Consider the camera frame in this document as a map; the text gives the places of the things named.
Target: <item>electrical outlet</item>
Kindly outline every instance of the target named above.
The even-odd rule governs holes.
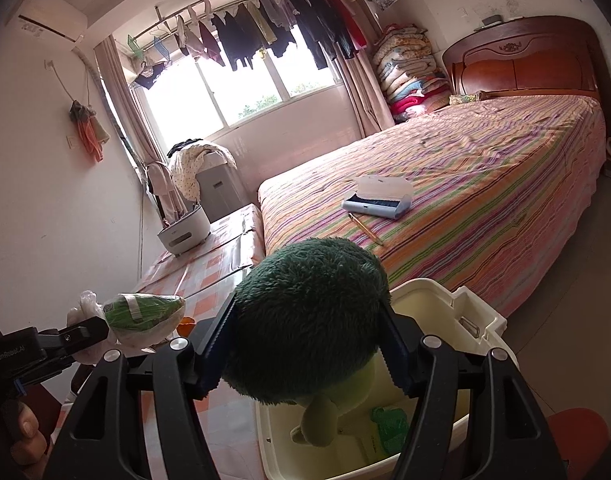
[[[78,150],[81,145],[79,144],[79,137],[74,135],[66,136],[66,140],[68,141],[68,148],[71,150]]]

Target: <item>wooden headboard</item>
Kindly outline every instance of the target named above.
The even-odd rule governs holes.
[[[535,16],[470,34],[443,54],[456,93],[580,94],[601,102],[611,137],[611,79],[586,22]]]

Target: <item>finger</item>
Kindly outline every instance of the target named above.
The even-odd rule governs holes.
[[[10,448],[10,454],[19,465],[30,465],[39,461],[46,451],[46,439],[41,433],[33,438],[26,438],[15,442]]]
[[[48,457],[42,455],[39,461],[36,464],[29,465],[23,469],[23,473],[30,480],[41,480],[43,478],[43,472],[46,469],[46,464],[48,463]]]
[[[22,410],[19,412],[19,429],[25,438],[33,438],[39,431],[39,421],[32,410],[20,402]]]

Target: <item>floor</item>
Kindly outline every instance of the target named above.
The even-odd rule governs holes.
[[[546,416],[583,406],[611,432],[611,180],[601,176],[574,236],[503,339]]]

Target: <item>silver screw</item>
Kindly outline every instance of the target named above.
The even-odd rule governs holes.
[[[183,350],[188,346],[188,340],[185,337],[176,337],[170,341],[170,348],[173,350]]]
[[[435,335],[426,335],[423,338],[423,344],[428,348],[439,348],[441,346],[441,339]]]
[[[117,349],[108,350],[107,352],[105,352],[105,354],[103,354],[103,358],[108,363],[116,361],[117,359],[119,359],[120,356],[121,352],[119,352]]]
[[[508,352],[506,352],[503,348],[493,348],[492,357],[494,357],[497,361],[505,361],[509,356]]]

